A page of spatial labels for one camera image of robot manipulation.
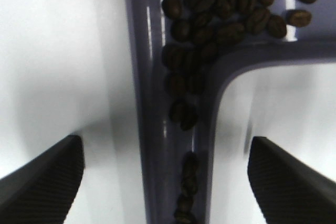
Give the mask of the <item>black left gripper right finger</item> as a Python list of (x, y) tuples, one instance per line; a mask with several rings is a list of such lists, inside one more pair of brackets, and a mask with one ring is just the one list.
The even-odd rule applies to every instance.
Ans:
[(335, 182), (266, 137), (253, 138), (247, 175), (266, 223), (335, 223)]

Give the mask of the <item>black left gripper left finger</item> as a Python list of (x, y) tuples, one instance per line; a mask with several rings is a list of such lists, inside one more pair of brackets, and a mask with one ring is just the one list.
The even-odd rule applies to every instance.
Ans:
[(64, 223), (84, 168), (82, 139), (70, 135), (1, 178), (1, 223)]

